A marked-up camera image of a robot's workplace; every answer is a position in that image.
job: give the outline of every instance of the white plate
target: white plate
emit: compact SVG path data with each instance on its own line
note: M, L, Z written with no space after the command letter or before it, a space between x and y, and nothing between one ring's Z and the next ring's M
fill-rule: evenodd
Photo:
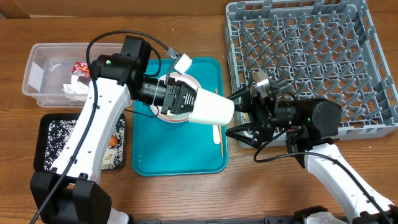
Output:
M190 85L194 90L196 90L197 88L201 88L200 83L198 82L198 80L196 80L195 78L193 78L192 76L188 75L188 74L178 74L177 72L173 72L170 74L170 78L174 78L175 80L180 80L185 82L186 84ZM166 79L166 75L163 75L159 78L159 80L165 80ZM150 106L150 109L152 110L152 112L154 114L157 114L157 108L154 105ZM166 122L170 122L170 123L180 123L180 122L184 122L184 121L188 121L189 118L189 113L183 113L183 114L170 114L170 112L167 113L167 115L162 114L159 112L158 118L166 121Z

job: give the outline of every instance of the dish rack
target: dish rack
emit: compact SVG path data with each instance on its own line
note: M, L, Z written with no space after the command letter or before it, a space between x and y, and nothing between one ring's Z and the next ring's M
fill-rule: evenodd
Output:
M365 0L232 2L224 28L233 92L263 70L285 79L299 99L339 103L336 139L378 138L397 128L397 90ZM235 125L248 121L234 116Z

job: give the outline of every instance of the white cylinder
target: white cylinder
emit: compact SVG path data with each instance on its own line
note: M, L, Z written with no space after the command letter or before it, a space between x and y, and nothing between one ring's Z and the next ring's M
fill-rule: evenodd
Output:
M226 126L232 120L234 109L235 105L232 100L198 88L189 122Z

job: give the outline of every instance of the wooden table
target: wooden table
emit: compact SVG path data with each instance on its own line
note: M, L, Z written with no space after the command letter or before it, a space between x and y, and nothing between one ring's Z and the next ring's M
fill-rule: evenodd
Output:
M398 13L373 12L381 44L398 83ZM152 34L192 57L214 57L231 93L224 54L223 16L102 17L15 19L0 21L0 223L27 223L36 212L29 189L40 119L47 113L79 110L40 108L21 92L32 46L46 42L89 42L99 34L133 29ZM122 42L123 35L106 38ZM228 140L229 162L219 174L141 177L131 166L132 115L127 117L127 159L121 170L103 172L100 185L113 207L138 219L262 218L292 215L315 205L336 215L343 211L326 188L293 158L267 164L253 162L253 150ZM378 192L398 203L398 131L380 139L338 142L346 160ZM285 153L272 147L263 155Z

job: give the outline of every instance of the clear plastic bin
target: clear plastic bin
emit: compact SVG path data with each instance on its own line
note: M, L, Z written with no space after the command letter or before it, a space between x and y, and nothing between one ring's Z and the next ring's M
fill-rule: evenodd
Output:
M63 84L70 84L72 68L86 61L88 43L35 44L27 61L22 92L43 107L82 107L86 94L66 94ZM91 61L99 55L120 53L122 44L94 44Z

